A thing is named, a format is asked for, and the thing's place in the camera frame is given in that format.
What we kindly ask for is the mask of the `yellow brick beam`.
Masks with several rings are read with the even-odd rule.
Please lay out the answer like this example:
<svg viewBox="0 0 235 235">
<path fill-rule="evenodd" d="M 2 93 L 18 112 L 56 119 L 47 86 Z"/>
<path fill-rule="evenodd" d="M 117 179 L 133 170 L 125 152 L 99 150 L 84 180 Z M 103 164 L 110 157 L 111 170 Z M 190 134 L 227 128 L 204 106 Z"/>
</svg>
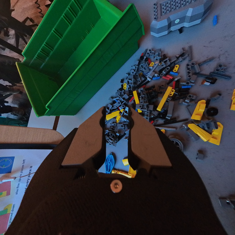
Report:
<svg viewBox="0 0 235 235">
<path fill-rule="evenodd" d="M 172 87 L 169 86 L 169 87 L 167 88 L 165 94 L 163 95 L 162 100 L 160 101 L 160 103 L 159 103 L 159 105 L 158 105 L 158 107 L 157 107 L 157 110 L 158 110 L 158 111 L 161 111 L 161 109 L 162 109 L 164 103 L 166 102 L 166 100 L 167 100 L 169 94 L 171 93 L 171 91 L 172 91 Z"/>
</svg>

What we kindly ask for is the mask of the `wooden document stand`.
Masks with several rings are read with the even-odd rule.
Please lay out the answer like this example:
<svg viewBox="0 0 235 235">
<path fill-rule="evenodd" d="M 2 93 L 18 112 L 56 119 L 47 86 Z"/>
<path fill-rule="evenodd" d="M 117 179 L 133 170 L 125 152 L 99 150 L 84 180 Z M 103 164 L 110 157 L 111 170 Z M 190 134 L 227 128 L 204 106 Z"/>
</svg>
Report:
<svg viewBox="0 0 235 235">
<path fill-rule="evenodd" d="M 0 149 L 54 149 L 64 139 L 51 129 L 0 126 Z"/>
</svg>

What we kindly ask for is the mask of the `yellow pointed brick piece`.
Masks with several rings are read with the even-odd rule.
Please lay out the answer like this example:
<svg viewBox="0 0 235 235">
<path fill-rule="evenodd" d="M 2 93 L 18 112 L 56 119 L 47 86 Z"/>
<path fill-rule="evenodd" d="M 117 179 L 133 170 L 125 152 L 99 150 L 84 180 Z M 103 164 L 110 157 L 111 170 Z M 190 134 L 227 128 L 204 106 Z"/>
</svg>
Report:
<svg viewBox="0 0 235 235">
<path fill-rule="evenodd" d="M 215 145 L 220 145 L 220 140 L 222 136 L 223 131 L 223 125 L 220 122 L 217 122 L 218 129 L 215 129 L 212 131 L 211 134 L 204 131 L 202 128 L 195 124 L 188 124 L 188 127 L 197 134 L 203 141 L 208 141 L 210 143 L 213 143 Z"/>
</svg>

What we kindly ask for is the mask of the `grey desk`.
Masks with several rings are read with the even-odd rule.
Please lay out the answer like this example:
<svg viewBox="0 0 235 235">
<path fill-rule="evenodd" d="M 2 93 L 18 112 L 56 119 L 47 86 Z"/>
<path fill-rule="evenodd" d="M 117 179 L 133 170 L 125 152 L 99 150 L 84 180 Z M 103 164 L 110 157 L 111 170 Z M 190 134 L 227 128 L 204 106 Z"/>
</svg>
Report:
<svg viewBox="0 0 235 235">
<path fill-rule="evenodd" d="M 214 85 L 201 85 L 202 78 L 198 77 L 192 87 L 192 94 L 198 100 L 207 99 L 214 93 L 222 96 L 211 106 L 218 108 L 215 117 L 223 125 L 220 145 L 214 145 L 203 140 L 195 141 L 184 130 L 179 130 L 181 124 L 171 125 L 177 131 L 166 131 L 167 135 L 178 135 L 184 141 L 184 154 L 192 162 L 200 174 L 213 202 L 215 211 L 229 235 L 235 233 L 235 211 L 223 208 L 219 197 L 235 194 L 235 112 L 230 110 L 231 97 L 235 88 L 235 1 L 215 0 L 209 15 L 198 25 L 184 28 L 183 33 L 172 31 L 162 37 L 150 34 L 150 24 L 153 17 L 153 4 L 156 0 L 111 0 L 120 10 L 129 3 L 134 3 L 144 23 L 145 35 L 140 39 L 138 51 L 119 69 L 116 74 L 95 94 L 93 98 L 75 115 L 60 116 L 57 131 L 63 136 L 78 127 L 101 106 L 108 103 L 109 97 L 120 87 L 120 80 L 130 70 L 133 62 L 147 48 L 160 48 L 168 57 L 178 54 L 184 47 L 192 46 L 192 58 L 195 62 L 203 62 L 208 58 L 213 61 L 201 66 L 203 74 L 214 71 L 218 64 L 223 63 L 227 69 L 225 74 L 231 80 L 218 78 Z M 217 15 L 217 25 L 213 26 L 213 17 Z M 196 160 L 198 150 L 203 150 L 205 159 Z"/>
</svg>

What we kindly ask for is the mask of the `blue brick separator tool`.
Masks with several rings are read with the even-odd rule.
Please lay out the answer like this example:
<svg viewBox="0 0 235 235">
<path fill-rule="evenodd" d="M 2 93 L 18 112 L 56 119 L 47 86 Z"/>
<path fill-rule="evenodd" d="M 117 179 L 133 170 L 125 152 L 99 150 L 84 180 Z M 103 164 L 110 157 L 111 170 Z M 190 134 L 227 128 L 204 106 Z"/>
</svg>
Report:
<svg viewBox="0 0 235 235">
<path fill-rule="evenodd" d="M 105 173 L 110 174 L 115 166 L 116 158 L 113 153 L 108 154 L 105 160 Z"/>
</svg>

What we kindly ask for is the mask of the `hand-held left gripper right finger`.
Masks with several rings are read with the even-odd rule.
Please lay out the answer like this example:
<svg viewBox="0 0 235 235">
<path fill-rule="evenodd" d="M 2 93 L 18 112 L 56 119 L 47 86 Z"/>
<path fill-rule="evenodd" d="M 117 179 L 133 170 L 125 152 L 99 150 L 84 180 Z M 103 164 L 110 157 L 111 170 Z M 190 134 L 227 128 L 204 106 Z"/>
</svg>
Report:
<svg viewBox="0 0 235 235">
<path fill-rule="evenodd" d="M 133 170 L 172 167 L 153 125 L 133 108 L 129 108 L 128 162 Z"/>
</svg>

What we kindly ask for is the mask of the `small black round piece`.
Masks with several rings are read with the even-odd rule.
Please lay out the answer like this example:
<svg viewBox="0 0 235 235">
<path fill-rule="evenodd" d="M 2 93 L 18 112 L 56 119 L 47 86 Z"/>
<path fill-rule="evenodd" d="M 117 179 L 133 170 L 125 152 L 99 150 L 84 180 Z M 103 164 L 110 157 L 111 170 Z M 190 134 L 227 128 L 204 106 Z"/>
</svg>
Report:
<svg viewBox="0 0 235 235">
<path fill-rule="evenodd" d="M 208 118 L 214 118 L 219 113 L 219 110 L 215 107 L 209 107 L 206 109 L 206 117 Z"/>
</svg>

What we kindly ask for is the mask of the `green plastic bin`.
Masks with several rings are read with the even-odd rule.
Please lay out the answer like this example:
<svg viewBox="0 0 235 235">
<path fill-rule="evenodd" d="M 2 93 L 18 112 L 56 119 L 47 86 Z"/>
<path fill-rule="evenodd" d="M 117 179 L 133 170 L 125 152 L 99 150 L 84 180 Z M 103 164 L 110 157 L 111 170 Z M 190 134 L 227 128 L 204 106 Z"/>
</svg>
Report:
<svg viewBox="0 0 235 235">
<path fill-rule="evenodd" d="M 16 63 L 37 117 L 75 115 L 138 50 L 134 6 L 55 0 Z"/>
</svg>

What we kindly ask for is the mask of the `grey brick hub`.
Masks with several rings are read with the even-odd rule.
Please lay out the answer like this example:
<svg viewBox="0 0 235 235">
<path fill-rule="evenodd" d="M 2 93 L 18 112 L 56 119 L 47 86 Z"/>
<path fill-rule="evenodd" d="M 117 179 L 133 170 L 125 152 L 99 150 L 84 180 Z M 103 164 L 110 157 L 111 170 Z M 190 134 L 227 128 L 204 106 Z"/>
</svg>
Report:
<svg viewBox="0 0 235 235">
<path fill-rule="evenodd" d="M 199 24 L 208 14 L 213 0 L 159 0 L 154 3 L 151 35 L 161 37 L 170 31 Z"/>
</svg>

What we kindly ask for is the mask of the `printed instruction sheet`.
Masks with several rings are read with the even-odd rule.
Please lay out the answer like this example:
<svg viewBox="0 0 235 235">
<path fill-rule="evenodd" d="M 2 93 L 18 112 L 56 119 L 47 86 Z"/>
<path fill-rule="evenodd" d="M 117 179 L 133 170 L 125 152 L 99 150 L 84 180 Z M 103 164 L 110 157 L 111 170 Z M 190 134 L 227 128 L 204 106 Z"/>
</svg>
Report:
<svg viewBox="0 0 235 235">
<path fill-rule="evenodd" d="M 0 234 L 12 223 L 24 193 L 51 149 L 0 150 Z"/>
</svg>

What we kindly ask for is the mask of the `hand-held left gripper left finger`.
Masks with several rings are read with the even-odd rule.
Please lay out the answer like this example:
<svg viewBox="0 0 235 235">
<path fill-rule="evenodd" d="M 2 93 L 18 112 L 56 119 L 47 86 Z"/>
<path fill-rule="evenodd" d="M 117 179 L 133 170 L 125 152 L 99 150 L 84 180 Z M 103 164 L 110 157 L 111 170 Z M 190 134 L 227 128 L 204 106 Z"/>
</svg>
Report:
<svg viewBox="0 0 235 235">
<path fill-rule="evenodd" d="M 104 164 L 106 158 L 105 116 L 106 108 L 101 107 L 78 127 L 62 166 L 82 165 L 90 158 L 95 168 L 100 168 Z"/>
</svg>

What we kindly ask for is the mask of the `pile of grey brick parts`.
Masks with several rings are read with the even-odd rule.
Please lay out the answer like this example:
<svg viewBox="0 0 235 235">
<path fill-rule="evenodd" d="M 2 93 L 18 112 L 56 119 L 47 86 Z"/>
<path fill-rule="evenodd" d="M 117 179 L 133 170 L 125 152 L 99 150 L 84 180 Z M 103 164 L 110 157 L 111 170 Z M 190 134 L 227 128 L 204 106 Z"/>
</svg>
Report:
<svg viewBox="0 0 235 235">
<path fill-rule="evenodd" d="M 195 124 L 209 134 L 218 129 L 215 118 L 206 117 L 206 109 L 211 107 L 210 102 L 221 97 L 217 93 L 206 100 L 206 107 L 201 120 L 193 120 L 191 116 L 198 103 L 197 96 L 191 93 L 192 86 L 198 77 L 203 78 L 201 85 L 214 85 L 218 78 L 231 79 L 225 74 L 227 67 L 218 64 L 213 72 L 203 74 L 201 66 L 213 61 L 214 58 L 197 63 L 192 60 L 191 46 L 187 51 L 183 48 L 179 55 L 172 58 L 162 55 L 161 49 L 145 49 L 140 58 L 131 66 L 130 72 L 121 79 L 121 87 L 114 97 L 109 98 L 106 106 L 105 139 L 112 146 L 124 138 L 129 137 L 128 111 L 132 107 L 145 118 L 155 129 L 165 133 L 167 125 L 181 123 L 180 130 L 194 139 L 201 139 L 188 124 Z M 161 111 L 157 110 L 168 87 L 172 87 Z"/>
</svg>

